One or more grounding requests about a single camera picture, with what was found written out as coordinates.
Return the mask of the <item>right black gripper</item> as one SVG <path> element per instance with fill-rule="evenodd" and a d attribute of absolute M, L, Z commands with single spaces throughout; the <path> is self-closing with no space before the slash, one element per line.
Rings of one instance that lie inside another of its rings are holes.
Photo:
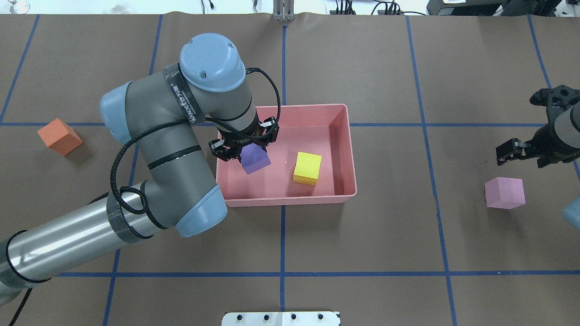
<path fill-rule="evenodd" d="M 578 159 L 579 91 L 560 85 L 542 88 L 530 98 L 532 105 L 544 106 L 548 122 L 535 132 L 531 144 L 509 139 L 495 148 L 497 165 L 514 160 L 537 159 L 539 168 L 550 164 L 571 163 Z"/>

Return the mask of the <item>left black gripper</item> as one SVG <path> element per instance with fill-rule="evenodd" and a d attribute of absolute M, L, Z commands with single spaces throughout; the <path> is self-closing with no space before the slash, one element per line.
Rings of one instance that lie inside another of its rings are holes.
<path fill-rule="evenodd" d="M 217 125 L 222 139 L 213 139 L 208 143 L 208 146 L 211 154 L 224 162 L 230 161 L 232 157 L 240 157 L 242 147 L 251 143 L 255 143 L 267 151 L 266 147 L 277 140 L 279 131 L 276 117 L 269 117 L 263 122 L 254 119 L 248 128 L 241 131 L 234 129 L 222 120 L 217 120 Z"/>

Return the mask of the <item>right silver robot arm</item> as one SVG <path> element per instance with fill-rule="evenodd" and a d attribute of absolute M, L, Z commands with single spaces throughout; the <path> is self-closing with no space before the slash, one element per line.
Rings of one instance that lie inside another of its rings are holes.
<path fill-rule="evenodd" d="M 529 99 L 546 109 L 547 123 L 523 142 L 512 138 L 496 147 L 496 162 L 502 166 L 514 160 L 536 159 L 538 168 L 571 163 L 580 156 L 580 91 L 560 85 L 542 88 Z"/>

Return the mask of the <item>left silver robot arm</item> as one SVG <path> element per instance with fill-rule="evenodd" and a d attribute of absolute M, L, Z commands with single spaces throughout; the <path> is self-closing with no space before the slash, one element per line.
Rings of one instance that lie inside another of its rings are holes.
<path fill-rule="evenodd" d="M 263 68 L 244 63 L 232 40 L 204 33 L 183 45 L 176 62 L 103 95 L 100 114 L 120 146 L 108 190 L 2 240 L 2 305 L 165 230 L 190 237 L 223 221 L 225 198 L 204 149 L 242 161 L 249 144 L 275 142 L 281 93 Z"/>

